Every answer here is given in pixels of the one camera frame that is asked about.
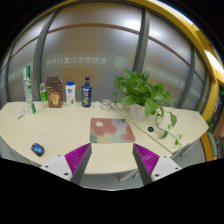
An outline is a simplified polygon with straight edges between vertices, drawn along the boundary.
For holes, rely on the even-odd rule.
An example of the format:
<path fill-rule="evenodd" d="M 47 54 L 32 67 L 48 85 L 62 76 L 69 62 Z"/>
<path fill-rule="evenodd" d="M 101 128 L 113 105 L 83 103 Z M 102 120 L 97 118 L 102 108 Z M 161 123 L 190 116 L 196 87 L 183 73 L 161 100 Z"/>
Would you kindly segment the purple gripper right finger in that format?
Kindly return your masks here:
<path fill-rule="evenodd" d="M 133 144 L 133 156 L 135 158 L 143 185 L 148 185 L 156 180 L 181 170 L 181 167 L 170 157 L 159 156 L 136 143 Z"/>

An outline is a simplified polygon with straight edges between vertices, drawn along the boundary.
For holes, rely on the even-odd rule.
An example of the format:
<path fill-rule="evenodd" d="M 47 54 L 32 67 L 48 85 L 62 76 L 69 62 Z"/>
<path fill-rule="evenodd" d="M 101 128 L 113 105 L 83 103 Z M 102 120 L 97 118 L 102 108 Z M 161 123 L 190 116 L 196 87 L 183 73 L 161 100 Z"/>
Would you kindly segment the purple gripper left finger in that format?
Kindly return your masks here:
<path fill-rule="evenodd" d="M 87 143 L 65 155 L 57 154 L 42 169 L 79 185 L 91 154 L 91 144 Z"/>

